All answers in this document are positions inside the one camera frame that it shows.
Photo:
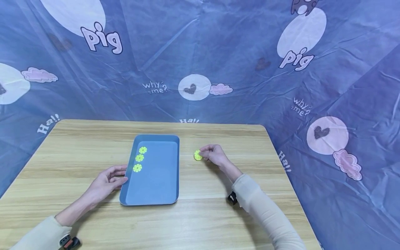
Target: cream long sleeve shirt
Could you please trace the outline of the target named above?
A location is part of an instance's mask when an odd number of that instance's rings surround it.
[[[233,184],[238,202],[266,231],[275,250],[305,250],[303,241],[279,207],[260,186],[243,174]],[[61,226],[54,216],[46,218],[10,250],[58,250],[70,227]]]

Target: wrist device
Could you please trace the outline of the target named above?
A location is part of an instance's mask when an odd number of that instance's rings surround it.
[[[228,196],[228,201],[230,204],[232,204],[232,206],[234,206],[236,203],[238,203],[238,199],[236,199],[236,194],[235,192],[232,191],[232,193],[230,193],[230,195]]]
[[[62,250],[72,250],[77,249],[80,246],[80,241],[76,237],[71,238],[70,235],[67,235],[60,240],[60,245]]]

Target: yellow flower token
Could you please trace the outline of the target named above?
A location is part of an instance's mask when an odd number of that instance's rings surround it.
[[[135,160],[136,160],[137,162],[141,162],[141,161],[143,161],[143,159],[144,159],[144,156],[143,156],[142,154],[138,154],[138,155],[135,157]]]
[[[134,172],[140,172],[142,170],[142,165],[141,164],[136,164],[135,166],[133,166],[133,171]]]
[[[196,150],[194,152],[194,159],[197,160],[197,161],[199,161],[199,160],[201,160],[203,158],[201,155],[199,155],[199,153],[200,153],[200,150]]]
[[[139,153],[144,154],[146,152],[147,152],[147,148],[146,147],[139,148]]]

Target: blue tray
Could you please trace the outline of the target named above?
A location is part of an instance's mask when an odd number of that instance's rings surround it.
[[[139,152],[142,147],[147,148],[143,154]],[[135,159],[139,154],[144,157],[140,162],[137,161],[140,159]],[[136,136],[125,176],[128,181],[121,188],[122,205],[175,203],[179,195],[179,137],[163,134]]]

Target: wooden table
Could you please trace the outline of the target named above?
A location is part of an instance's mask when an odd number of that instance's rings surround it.
[[[180,137],[180,190],[176,204],[123,207],[119,193],[74,228],[82,250],[272,249],[267,235],[239,206],[226,202],[231,184],[217,167],[193,159],[206,144],[220,144],[232,162],[256,180],[304,240],[320,250],[264,127],[63,120],[0,200],[0,249],[77,199],[97,174],[127,164],[137,134]]]

